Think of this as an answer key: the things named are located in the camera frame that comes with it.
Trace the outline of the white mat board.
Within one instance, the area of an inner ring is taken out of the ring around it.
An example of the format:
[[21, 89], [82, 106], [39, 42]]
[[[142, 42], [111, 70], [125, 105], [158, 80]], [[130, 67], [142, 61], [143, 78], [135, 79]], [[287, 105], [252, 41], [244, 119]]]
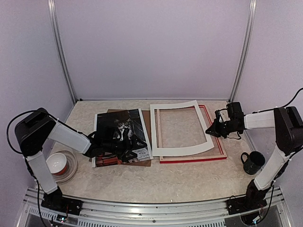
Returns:
[[192, 156], [214, 148], [196, 100], [151, 104], [151, 141], [154, 157]]

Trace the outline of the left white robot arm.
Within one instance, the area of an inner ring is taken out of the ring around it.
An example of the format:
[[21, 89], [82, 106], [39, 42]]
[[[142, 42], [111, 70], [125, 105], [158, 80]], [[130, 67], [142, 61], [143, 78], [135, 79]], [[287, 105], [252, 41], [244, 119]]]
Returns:
[[83, 202], [63, 196], [53, 174], [47, 166], [43, 154], [44, 144], [52, 140], [89, 158], [116, 157], [123, 164], [137, 159], [135, 152], [149, 149], [148, 136], [140, 138], [133, 126], [123, 127], [119, 120], [98, 121], [97, 129], [86, 135], [47, 112], [44, 108], [23, 113], [25, 118], [15, 126], [14, 133], [27, 169], [36, 180], [39, 190], [43, 190], [38, 206], [68, 215], [79, 215]]

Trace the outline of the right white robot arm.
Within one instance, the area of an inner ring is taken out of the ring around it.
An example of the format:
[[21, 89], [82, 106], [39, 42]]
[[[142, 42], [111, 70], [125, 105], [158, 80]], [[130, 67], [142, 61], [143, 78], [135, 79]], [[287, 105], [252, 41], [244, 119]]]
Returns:
[[231, 215], [267, 205], [265, 196], [273, 190], [274, 181], [283, 174], [292, 156], [303, 149], [303, 121], [294, 106], [244, 114], [240, 103], [233, 102], [227, 104], [225, 110], [229, 120], [221, 120], [221, 111], [215, 111], [214, 122], [206, 134], [227, 138], [232, 132], [241, 135], [245, 130], [273, 128], [276, 137], [273, 153], [262, 171], [248, 184], [245, 196], [227, 200]]

